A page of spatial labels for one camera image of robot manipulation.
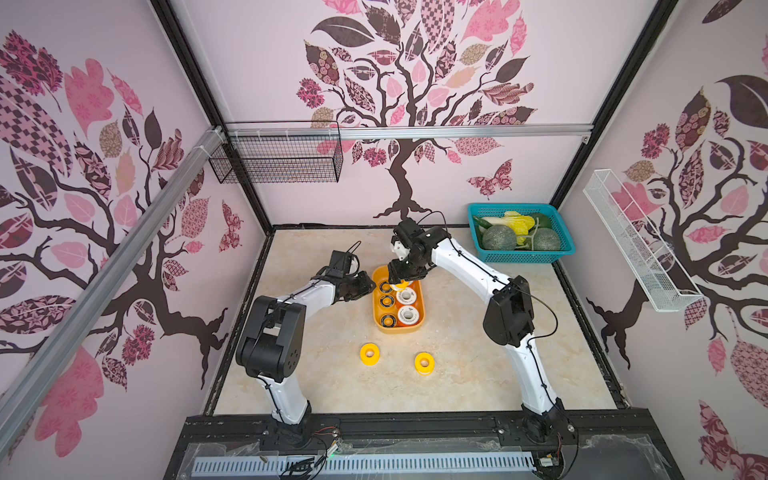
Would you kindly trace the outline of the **orange tape roll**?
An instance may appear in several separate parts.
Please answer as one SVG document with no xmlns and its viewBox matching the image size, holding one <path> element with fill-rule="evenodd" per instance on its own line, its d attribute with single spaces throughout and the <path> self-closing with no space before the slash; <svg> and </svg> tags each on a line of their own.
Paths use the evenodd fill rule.
<svg viewBox="0 0 768 480">
<path fill-rule="evenodd" d="M 398 324 L 402 327 L 412 327 L 419 324 L 422 315 L 413 305 L 405 305 L 398 309 Z"/>
</svg>

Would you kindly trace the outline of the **orange tape roll mid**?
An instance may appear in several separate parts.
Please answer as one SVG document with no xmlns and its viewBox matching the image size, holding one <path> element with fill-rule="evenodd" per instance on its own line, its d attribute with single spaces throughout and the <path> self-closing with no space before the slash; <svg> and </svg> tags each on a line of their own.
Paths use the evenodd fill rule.
<svg viewBox="0 0 768 480">
<path fill-rule="evenodd" d="M 418 300 L 418 294 L 415 290 L 408 287 L 397 292 L 396 300 L 403 306 L 414 305 Z"/>
</svg>

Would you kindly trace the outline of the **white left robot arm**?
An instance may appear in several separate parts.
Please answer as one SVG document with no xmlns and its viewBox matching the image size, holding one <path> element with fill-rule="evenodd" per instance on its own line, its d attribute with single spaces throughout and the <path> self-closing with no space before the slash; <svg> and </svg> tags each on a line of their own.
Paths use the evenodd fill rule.
<svg viewBox="0 0 768 480">
<path fill-rule="evenodd" d="M 272 402 L 272 417 L 279 423 L 297 428 L 311 412 L 310 401 L 294 376 L 306 321 L 336 303 L 359 300 L 375 288 L 350 247 L 334 250 L 329 263 L 298 290 L 279 297 L 262 295 L 251 302 L 235 361 L 247 376 L 261 382 Z"/>
</svg>

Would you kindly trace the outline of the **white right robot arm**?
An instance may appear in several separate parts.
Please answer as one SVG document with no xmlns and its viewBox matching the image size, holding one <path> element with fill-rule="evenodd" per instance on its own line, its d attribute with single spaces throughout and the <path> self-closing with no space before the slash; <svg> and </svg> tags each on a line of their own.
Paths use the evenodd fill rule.
<svg viewBox="0 0 768 480">
<path fill-rule="evenodd" d="M 389 282 L 424 279 L 441 268 L 461 281 L 485 302 L 483 331 L 503 347 L 517 378 L 527 437 L 543 443 L 556 436 L 577 440 L 578 430 L 566 414 L 562 400 L 549 382 L 538 353 L 533 302 L 528 281 L 510 277 L 483 263 L 454 242 L 445 227 L 423 228 L 406 218 L 393 229 Z"/>
</svg>

